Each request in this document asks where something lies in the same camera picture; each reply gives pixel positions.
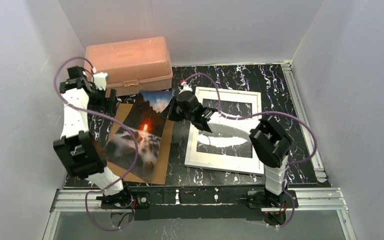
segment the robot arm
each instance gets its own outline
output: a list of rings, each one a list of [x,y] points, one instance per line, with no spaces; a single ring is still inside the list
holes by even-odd
[[[217,109],[204,107],[185,82],[180,84],[180,89],[177,97],[170,102],[168,118],[172,121],[189,120],[199,130],[235,135],[251,141],[259,160],[264,164],[265,198],[275,206],[282,203],[282,184],[292,140],[276,119],[272,116],[226,119]]]
[[[94,82],[87,81],[79,66],[69,68],[68,74],[70,79],[60,84],[60,92],[69,103],[95,111],[114,109],[115,90],[109,99],[105,99],[107,73],[94,74]],[[64,106],[64,129],[61,138],[54,141],[53,147],[72,177],[89,180],[101,189],[118,179],[107,167],[103,150],[89,131],[86,112]],[[123,185],[118,182],[107,189],[105,194],[114,195],[121,190]]]

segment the wire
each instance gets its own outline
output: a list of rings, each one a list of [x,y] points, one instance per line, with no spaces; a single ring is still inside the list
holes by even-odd
[[[131,214],[131,212],[128,212],[128,213],[126,213],[126,214],[123,215],[123,217],[121,218],[121,221],[120,221],[120,223],[118,224],[117,228],[120,227],[120,225],[121,225],[121,223],[123,222],[125,216],[130,215],[130,214]]]
[[[127,169],[127,171],[120,177],[118,178],[117,180],[115,180],[113,183],[107,185],[105,188],[103,188],[102,190],[98,190],[98,191],[94,191],[94,190],[91,190],[91,191],[88,191],[86,193],[86,199],[85,199],[85,203],[86,203],[86,212],[87,212],[87,215],[89,216],[90,220],[92,221],[92,223],[97,226],[98,228],[102,229],[102,230],[106,230],[106,231],[118,231],[122,228],[125,228],[126,226],[128,226],[130,223],[126,224],[125,226],[122,226],[122,227],[119,227],[119,228],[106,228],[106,227],[103,227],[103,226],[100,226],[97,222],[95,222],[90,214],[90,211],[89,211],[89,206],[88,206],[88,203],[87,203],[87,200],[88,200],[88,196],[90,193],[104,193],[105,190],[107,190],[108,188],[112,187],[113,185],[115,185],[116,183],[118,183],[119,181],[121,181],[130,171],[131,169],[134,167],[134,165],[136,164],[136,161],[137,161],[137,157],[139,156],[139,146],[137,144],[137,140],[136,138],[134,137],[134,134],[133,132],[126,126],[124,125],[122,122],[118,121],[117,119],[115,119],[114,117],[111,117],[111,116],[108,116],[106,114],[103,114],[101,112],[97,112],[97,111],[92,111],[92,110],[89,110],[89,109],[84,109],[84,108],[80,108],[80,107],[77,107],[77,106],[74,106],[72,105],[71,103],[69,103],[63,96],[62,94],[59,92],[59,89],[58,89],[58,76],[59,74],[61,74],[61,71],[62,69],[68,64],[70,63],[71,61],[73,60],[85,60],[86,62],[88,62],[90,64],[90,66],[92,67],[92,69],[94,69],[93,67],[93,64],[85,57],[81,57],[81,56],[75,56],[75,57],[72,57],[68,60],[66,60],[57,70],[56,74],[55,74],[55,77],[53,79],[53,87],[55,89],[55,92],[56,94],[58,95],[58,97],[67,105],[69,106],[70,108],[73,108],[77,111],[81,111],[81,112],[85,112],[85,113],[88,113],[88,114],[92,114],[92,115],[96,115],[96,116],[100,116],[100,117],[103,117],[105,119],[108,119],[108,120],[111,120],[117,124],[120,125],[120,127],[122,127],[123,129],[125,129],[131,136],[133,142],[134,142],[134,146],[136,148],[136,155],[134,156],[134,160],[133,160],[133,163],[131,164],[131,166]]]
[[[206,136],[208,138],[208,141],[209,141],[209,145],[211,146],[211,139],[209,139],[209,136]]]
[[[131,199],[130,203],[129,203],[127,206],[121,206],[120,208],[122,208],[122,209],[126,209],[126,208],[128,208],[129,206],[131,206],[132,203],[133,203],[133,200]]]
[[[310,129],[310,127],[304,121],[300,120],[299,118],[297,118],[297,117],[295,117],[293,115],[290,115],[290,114],[287,114],[287,113],[284,113],[284,112],[280,112],[280,111],[263,111],[263,112],[255,113],[255,114],[252,114],[252,115],[249,115],[249,116],[229,116],[228,114],[226,114],[223,111],[221,111],[220,92],[218,91],[218,86],[217,86],[216,82],[209,75],[207,75],[205,73],[198,72],[198,73],[190,75],[188,78],[184,79],[184,81],[186,83],[188,83],[192,78],[198,77],[198,76],[202,76],[202,77],[205,77],[205,78],[209,79],[211,81],[211,83],[214,85],[215,91],[217,92],[217,97],[218,97],[218,107],[217,107],[217,110],[220,113],[220,115],[222,115],[226,119],[230,119],[230,120],[243,120],[243,119],[253,118],[253,117],[256,117],[256,116],[275,115],[275,116],[283,116],[283,117],[287,117],[287,118],[293,119],[293,120],[297,121],[299,124],[301,124],[302,126],[304,126],[307,129],[307,131],[310,133],[310,135],[312,137],[312,140],[313,140],[313,143],[314,143],[314,148],[313,148],[312,153],[310,154],[310,156],[304,158],[303,160],[294,161],[294,162],[288,162],[286,164],[286,166],[306,163],[307,161],[311,160],[311,158],[317,152],[317,139],[315,137],[315,134],[313,133],[313,131]],[[292,220],[293,214],[295,213],[295,202],[293,200],[292,195],[289,194],[287,191],[285,191],[285,185],[283,184],[283,181],[282,181],[282,191],[286,195],[288,195],[290,197],[291,201],[292,201],[292,212],[290,214],[289,219],[287,221],[285,221],[284,224],[280,224],[279,225],[280,227],[286,226]]]
[[[285,209],[282,211],[282,214],[286,212],[286,209],[287,209],[287,202],[285,202]]]
[[[285,204],[282,204],[282,206],[280,206],[280,210],[279,210],[278,212],[276,212],[276,214],[282,214],[282,213],[284,213],[284,211],[282,211],[282,210],[283,210],[283,208],[286,209],[286,207],[284,206]]]
[[[131,208],[131,213],[133,214],[133,216],[134,216],[134,208],[136,207],[136,202],[137,200],[134,199],[133,207]]]
[[[84,67],[82,67],[81,69],[85,72],[88,72],[92,76],[92,82],[94,83],[95,82],[95,76],[93,75],[93,73],[91,73],[89,70],[85,69]]]

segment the printed photo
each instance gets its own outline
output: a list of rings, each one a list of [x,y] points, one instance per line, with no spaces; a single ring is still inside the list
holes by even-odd
[[[151,181],[158,159],[166,116],[161,113],[170,103],[172,91],[141,91],[124,120],[138,142],[139,157],[132,173]],[[133,163],[135,145],[129,133],[120,128],[105,147],[108,161],[124,169]]]

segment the box handle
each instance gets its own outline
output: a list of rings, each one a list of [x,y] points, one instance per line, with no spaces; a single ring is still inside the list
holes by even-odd
[[[126,86],[126,87],[139,85],[139,81],[137,81],[136,79],[130,80],[130,81],[125,81],[123,83],[124,83],[124,86]]]

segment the glass panel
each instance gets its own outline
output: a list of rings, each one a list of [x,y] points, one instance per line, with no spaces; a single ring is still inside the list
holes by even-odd
[[[113,227],[109,212],[93,212],[92,215],[94,220],[104,227]],[[239,240],[255,238],[264,240],[345,239],[338,215],[334,210],[296,211],[293,220],[279,231],[272,227],[267,228],[263,222],[249,222],[244,219],[135,221],[122,231],[104,231],[95,227],[85,212],[62,212],[55,234],[56,240]]]

